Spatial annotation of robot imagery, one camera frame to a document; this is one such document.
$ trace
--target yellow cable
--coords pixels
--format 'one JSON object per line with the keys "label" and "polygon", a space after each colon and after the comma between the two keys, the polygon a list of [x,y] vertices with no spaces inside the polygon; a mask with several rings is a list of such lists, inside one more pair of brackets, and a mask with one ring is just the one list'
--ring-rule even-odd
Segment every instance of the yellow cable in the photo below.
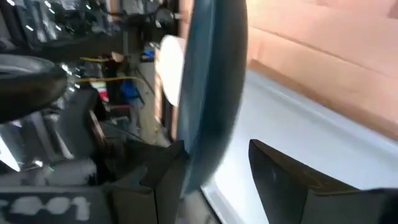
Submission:
{"label": "yellow cable", "polygon": [[80,60],[85,60],[88,62],[108,62],[110,59],[108,58],[88,58],[88,57],[81,57]]}
{"label": "yellow cable", "polygon": [[142,79],[137,78],[137,77],[114,77],[114,78],[81,78],[77,80],[76,82],[111,82],[111,81],[117,81],[117,80],[139,80],[142,82],[144,85],[146,85],[146,82],[144,82]]}

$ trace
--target wooden wall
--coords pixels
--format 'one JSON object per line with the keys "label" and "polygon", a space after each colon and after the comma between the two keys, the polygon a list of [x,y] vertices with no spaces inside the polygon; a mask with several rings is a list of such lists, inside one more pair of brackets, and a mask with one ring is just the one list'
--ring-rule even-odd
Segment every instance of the wooden wall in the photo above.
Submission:
{"label": "wooden wall", "polygon": [[[398,138],[398,1],[246,0],[248,64]],[[180,0],[181,36],[193,0]]]}

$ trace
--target white wall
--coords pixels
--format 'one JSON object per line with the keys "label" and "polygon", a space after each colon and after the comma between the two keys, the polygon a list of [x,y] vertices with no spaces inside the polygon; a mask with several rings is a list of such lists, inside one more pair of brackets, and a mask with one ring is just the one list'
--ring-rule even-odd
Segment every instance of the white wall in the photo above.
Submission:
{"label": "white wall", "polygon": [[398,187],[395,141],[248,71],[228,151],[203,188],[228,224],[267,223],[251,175],[250,139],[359,189]]}

